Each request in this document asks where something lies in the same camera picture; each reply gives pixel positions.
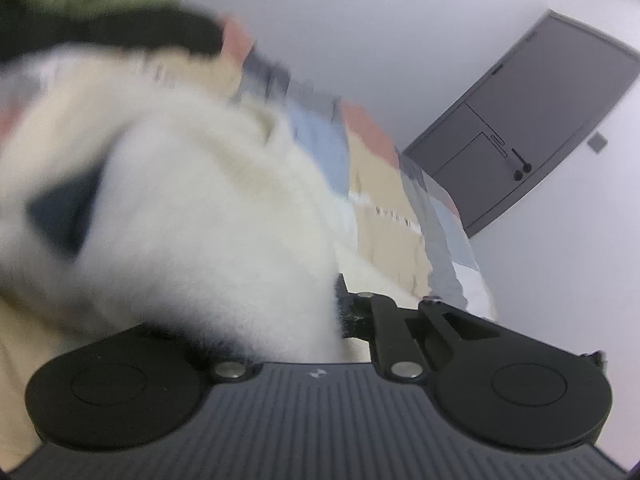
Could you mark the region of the grey door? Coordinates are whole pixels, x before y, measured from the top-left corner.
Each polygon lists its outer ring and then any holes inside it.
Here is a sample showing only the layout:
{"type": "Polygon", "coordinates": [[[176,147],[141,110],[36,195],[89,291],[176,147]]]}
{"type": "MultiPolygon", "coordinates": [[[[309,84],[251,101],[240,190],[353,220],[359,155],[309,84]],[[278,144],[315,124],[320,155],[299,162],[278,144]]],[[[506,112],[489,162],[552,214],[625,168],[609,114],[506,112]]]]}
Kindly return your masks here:
{"type": "Polygon", "coordinates": [[[408,148],[473,236],[602,122],[639,76],[639,52],[548,12],[408,148]]]}

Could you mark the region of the cream fluffy garment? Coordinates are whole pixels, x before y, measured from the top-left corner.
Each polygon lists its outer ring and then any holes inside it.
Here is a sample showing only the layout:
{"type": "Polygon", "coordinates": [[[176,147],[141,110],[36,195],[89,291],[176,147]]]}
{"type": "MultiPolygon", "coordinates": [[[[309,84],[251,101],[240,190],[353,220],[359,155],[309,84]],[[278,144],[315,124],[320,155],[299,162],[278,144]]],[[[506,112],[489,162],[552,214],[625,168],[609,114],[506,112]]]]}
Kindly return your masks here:
{"type": "Polygon", "coordinates": [[[1,293],[86,334],[347,362],[335,285],[403,306],[354,214],[226,56],[60,47],[1,67],[1,293]]]}

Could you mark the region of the black garment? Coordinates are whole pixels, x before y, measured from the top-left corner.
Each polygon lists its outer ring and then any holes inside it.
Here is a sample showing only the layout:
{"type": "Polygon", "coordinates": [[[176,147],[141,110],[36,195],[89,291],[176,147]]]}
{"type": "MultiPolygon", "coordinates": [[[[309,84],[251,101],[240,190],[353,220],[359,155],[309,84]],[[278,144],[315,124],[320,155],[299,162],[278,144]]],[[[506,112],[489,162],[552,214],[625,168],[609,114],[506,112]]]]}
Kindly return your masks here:
{"type": "Polygon", "coordinates": [[[10,9],[1,12],[1,61],[47,50],[58,44],[98,44],[126,49],[185,48],[217,54],[224,30],[207,16],[149,8],[72,18],[50,12],[10,9]]]}

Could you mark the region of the grey wall switch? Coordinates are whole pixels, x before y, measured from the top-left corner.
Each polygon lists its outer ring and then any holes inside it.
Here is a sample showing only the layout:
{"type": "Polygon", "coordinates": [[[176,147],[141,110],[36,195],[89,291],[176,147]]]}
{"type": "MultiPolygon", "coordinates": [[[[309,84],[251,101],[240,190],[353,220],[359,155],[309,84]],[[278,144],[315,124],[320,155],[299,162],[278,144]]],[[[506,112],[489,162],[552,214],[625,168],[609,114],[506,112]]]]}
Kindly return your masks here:
{"type": "Polygon", "coordinates": [[[595,132],[590,136],[587,144],[595,153],[599,154],[608,145],[608,139],[602,133],[595,132]]]}

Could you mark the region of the colourful patchwork bed cover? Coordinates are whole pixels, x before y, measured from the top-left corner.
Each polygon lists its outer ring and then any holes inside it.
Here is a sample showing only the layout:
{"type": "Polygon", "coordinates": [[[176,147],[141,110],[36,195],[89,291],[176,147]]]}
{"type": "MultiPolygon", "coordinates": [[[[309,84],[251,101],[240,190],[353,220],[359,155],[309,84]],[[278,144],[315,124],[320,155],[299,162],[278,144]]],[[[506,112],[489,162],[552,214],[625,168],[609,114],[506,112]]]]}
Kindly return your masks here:
{"type": "MultiPolygon", "coordinates": [[[[255,53],[253,39],[238,24],[211,19],[224,30],[224,43],[217,54],[179,47],[58,44],[9,62],[60,47],[145,53],[178,48],[190,55],[230,58],[240,73],[236,96],[280,110],[290,123],[295,142],[318,164],[331,190],[348,203],[363,258],[401,289],[413,292],[416,303],[425,296],[435,296],[457,308],[494,318],[494,302],[448,192],[400,154],[363,108],[292,80],[287,70],[255,53]]],[[[3,468],[21,463],[39,442],[24,401],[30,376],[55,356],[104,336],[55,325],[36,312],[12,306],[1,294],[3,468]]]]}

